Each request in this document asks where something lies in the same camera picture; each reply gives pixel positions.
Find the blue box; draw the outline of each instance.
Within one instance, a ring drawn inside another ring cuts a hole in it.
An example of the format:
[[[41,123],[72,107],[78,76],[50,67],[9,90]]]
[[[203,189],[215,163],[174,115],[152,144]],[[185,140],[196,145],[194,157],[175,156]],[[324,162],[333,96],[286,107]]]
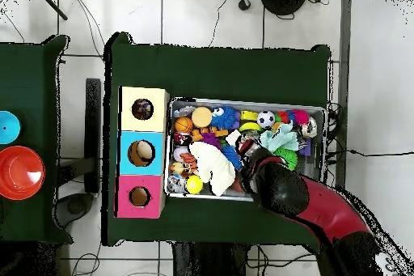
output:
[[[133,142],[145,140],[155,149],[153,161],[146,167],[137,167],[129,161],[128,149]],[[163,133],[159,132],[120,132],[120,175],[162,175],[163,174]]]

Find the metal tray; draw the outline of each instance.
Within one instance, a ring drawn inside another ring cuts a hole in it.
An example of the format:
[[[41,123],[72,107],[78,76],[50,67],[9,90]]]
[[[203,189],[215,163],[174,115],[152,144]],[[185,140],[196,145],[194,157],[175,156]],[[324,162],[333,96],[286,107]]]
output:
[[[172,156],[173,153],[173,138],[175,118],[173,112],[176,109],[180,109],[185,106],[205,106],[208,108],[215,108],[220,106],[231,106],[239,111],[248,110],[252,112],[261,112],[263,110],[269,110],[272,112],[285,111],[287,109],[303,109],[310,117],[316,120],[318,126],[316,137],[311,139],[311,153],[310,156],[298,155],[298,166],[295,172],[306,175],[314,180],[322,180],[323,172],[321,165],[324,164],[325,150],[326,150],[326,131],[327,131],[327,110],[321,107],[311,106],[295,106],[288,104],[263,104],[254,102],[243,101],[223,101],[223,100],[209,100],[209,99],[191,99],[188,98],[173,98],[168,105],[168,114],[171,118],[171,124],[167,127],[167,148],[166,148],[166,164],[165,164],[165,176],[164,176],[164,191],[167,195],[172,197],[185,197],[185,198],[204,198],[214,200],[238,200],[238,201],[253,201],[251,196],[247,193],[236,192],[232,189],[228,189],[221,197],[215,196],[209,191],[209,186],[204,185],[204,188],[197,195],[185,194],[185,193],[170,193],[167,190],[167,179],[170,175],[169,167],[174,162]]]

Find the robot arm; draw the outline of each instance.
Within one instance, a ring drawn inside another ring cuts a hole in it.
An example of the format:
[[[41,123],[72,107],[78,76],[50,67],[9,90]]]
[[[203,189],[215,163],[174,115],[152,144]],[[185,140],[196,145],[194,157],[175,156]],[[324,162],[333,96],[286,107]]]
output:
[[[240,185],[274,214],[304,225],[328,249],[338,276],[401,276],[359,213],[334,189],[291,172],[282,158],[248,139],[236,143]]]

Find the green table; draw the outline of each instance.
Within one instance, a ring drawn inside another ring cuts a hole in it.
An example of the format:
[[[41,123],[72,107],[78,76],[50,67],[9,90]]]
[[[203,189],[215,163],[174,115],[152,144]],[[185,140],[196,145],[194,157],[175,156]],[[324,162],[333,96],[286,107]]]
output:
[[[103,242],[177,240],[242,244],[318,243],[305,227],[251,202],[167,197],[160,219],[113,216],[119,86],[158,87],[171,96],[326,107],[329,48],[194,49],[131,45],[116,33],[105,46]]]
[[[42,45],[0,43],[0,110],[14,113],[22,129],[7,146],[32,148],[44,161],[41,190],[23,201],[0,196],[0,241],[69,243],[70,236],[53,221],[57,193],[58,56],[67,37],[55,36]]]

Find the red bowl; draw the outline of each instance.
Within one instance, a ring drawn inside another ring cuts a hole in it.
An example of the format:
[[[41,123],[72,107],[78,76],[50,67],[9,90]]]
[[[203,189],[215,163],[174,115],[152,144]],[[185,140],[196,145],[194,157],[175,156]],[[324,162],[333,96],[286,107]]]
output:
[[[10,146],[0,151],[0,195],[24,200],[35,195],[44,181],[44,164],[32,149]]]

